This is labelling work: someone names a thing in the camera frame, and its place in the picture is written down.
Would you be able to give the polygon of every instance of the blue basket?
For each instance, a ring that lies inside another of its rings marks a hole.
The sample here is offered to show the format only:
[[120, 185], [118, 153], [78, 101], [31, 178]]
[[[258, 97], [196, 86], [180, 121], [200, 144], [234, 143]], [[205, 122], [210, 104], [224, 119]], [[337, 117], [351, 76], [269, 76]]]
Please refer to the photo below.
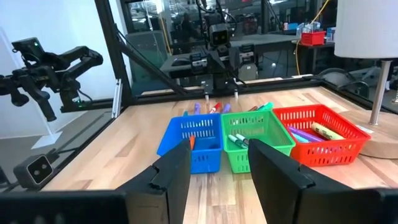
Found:
[[218, 113], [172, 118], [157, 154], [163, 156], [192, 135], [195, 136], [195, 147], [192, 151], [191, 174], [218, 172], [223, 149], [221, 116]]

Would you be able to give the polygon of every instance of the green basket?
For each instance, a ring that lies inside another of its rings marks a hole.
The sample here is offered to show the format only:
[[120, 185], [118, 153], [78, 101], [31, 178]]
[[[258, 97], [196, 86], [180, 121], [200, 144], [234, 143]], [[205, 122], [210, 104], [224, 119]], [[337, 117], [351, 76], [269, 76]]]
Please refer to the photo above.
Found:
[[294, 140], [272, 110], [222, 114], [221, 125], [224, 150], [235, 174], [250, 172], [248, 150], [241, 149], [229, 140], [229, 134], [259, 139], [287, 156], [295, 146]]

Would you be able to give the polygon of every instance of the white lampshade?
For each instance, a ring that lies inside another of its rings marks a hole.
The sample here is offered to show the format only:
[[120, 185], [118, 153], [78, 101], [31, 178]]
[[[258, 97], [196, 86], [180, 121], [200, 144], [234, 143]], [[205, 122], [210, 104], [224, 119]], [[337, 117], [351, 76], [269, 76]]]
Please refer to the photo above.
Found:
[[339, 0], [335, 55], [398, 57], [398, 0]]

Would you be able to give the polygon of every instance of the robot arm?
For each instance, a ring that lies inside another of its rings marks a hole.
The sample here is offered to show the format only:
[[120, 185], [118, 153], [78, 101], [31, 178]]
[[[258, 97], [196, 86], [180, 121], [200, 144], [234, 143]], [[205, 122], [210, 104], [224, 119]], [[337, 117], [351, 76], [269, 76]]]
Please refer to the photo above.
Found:
[[[48, 101], [50, 95], [41, 89], [46, 86], [54, 93], [60, 93], [64, 106], [78, 103], [80, 83], [76, 78], [103, 63], [98, 52], [84, 46], [57, 55], [44, 52], [36, 38], [12, 44], [13, 52], [21, 52], [26, 67], [12, 71], [12, 75], [0, 76], [0, 95], [11, 95], [12, 104], [23, 106], [29, 98], [19, 92], [18, 88], [22, 87], [39, 104], [47, 121], [56, 117]], [[77, 59], [80, 62], [69, 68]]]

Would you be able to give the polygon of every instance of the plastic basket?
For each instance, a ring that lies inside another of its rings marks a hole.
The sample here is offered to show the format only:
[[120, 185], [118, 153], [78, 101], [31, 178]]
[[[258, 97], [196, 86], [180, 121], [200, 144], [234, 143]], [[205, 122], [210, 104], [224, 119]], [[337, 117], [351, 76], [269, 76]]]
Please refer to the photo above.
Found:
[[220, 114], [200, 114], [172, 118], [157, 154], [163, 156], [183, 139], [195, 136], [191, 155], [191, 174], [218, 172], [223, 139]]
[[296, 146], [290, 156], [306, 166], [349, 164], [355, 160], [365, 142], [370, 139], [368, 134], [325, 105], [278, 108], [274, 109], [274, 113], [286, 128], [293, 126], [323, 138], [311, 129], [312, 123], [317, 122], [345, 138], [311, 143], [295, 140]]
[[294, 140], [271, 110], [222, 114], [221, 124], [224, 150], [234, 173], [250, 172], [248, 150], [229, 140], [229, 134], [259, 139], [287, 156], [295, 146]]
[[323, 45], [325, 43], [325, 31], [302, 33], [300, 43], [305, 46]]

